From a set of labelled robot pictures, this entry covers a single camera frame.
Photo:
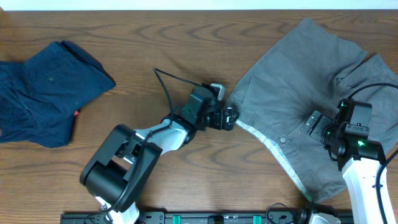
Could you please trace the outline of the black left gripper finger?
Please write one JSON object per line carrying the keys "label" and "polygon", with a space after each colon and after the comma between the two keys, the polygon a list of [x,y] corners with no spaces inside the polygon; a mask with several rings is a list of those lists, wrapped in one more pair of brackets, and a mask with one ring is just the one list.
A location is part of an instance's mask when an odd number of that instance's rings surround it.
{"label": "black left gripper finger", "polygon": [[217,110],[211,119],[211,127],[214,129],[226,129],[229,123],[229,115],[225,110]]}
{"label": "black left gripper finger", "polygon": [[223,110],[222,129],[230,131],[234,128],[236,120],[239,118],[239,112],[233,107],[227,107]]}

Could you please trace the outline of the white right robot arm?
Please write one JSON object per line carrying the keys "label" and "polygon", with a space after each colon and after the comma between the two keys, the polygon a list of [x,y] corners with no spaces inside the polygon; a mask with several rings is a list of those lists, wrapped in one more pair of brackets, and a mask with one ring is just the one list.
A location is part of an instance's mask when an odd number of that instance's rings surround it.
{"label": "white right robot arm", "polygon": [[331,118],[314,111],[301,131],[322,143],[347,185],[355,223],[395,223],[382,144],[368,139],[372,105],[342,99]]}

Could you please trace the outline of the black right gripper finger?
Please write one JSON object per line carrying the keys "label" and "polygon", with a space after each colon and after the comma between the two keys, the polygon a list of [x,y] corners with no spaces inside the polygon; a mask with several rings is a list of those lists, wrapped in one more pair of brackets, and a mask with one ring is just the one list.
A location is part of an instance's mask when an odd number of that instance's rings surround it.
{"label": "black right gripper finger", "polygon": [[310,134],[316,128],[321,116],[321,112],[315,110],[301,127],[301,132]]}
{"label": "black right gripper finger", "polygon": [[328,116],[322,115],[316,128],[309,134],[311,138],[319,142],[323,142],[323,133],[326,128],[332,123],[332,119]]}

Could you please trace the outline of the grey shorts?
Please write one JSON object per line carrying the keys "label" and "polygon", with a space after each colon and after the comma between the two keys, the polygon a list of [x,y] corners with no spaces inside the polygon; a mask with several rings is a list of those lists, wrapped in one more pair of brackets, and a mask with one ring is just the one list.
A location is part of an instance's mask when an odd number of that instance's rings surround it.
{"label": "grey shorts", "polygon": [[346,188],[322,143],[302,131],[314,111],[333,117],[343,98],[373,107],[369,138],[397,143],[397,75],[380,55],[304,18],[240,79],[229,97],[237,124],[279,161],[304,196],[328,200]]}

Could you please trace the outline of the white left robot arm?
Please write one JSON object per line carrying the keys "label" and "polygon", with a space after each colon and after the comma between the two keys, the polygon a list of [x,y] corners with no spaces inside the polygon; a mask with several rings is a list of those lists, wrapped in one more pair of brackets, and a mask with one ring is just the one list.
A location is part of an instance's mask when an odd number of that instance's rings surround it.
{"label": "white left robot arm", "polygon": [[239,116],[223,108],[221,84],[195,86],[178,112],[158,125],[131,129],[117,125],[80,174],[80,183],[101,204],[100,215],[88,215],[84,223],[135,223],[136,200],[161,155],[187,145],[206,128],[230,131]]}

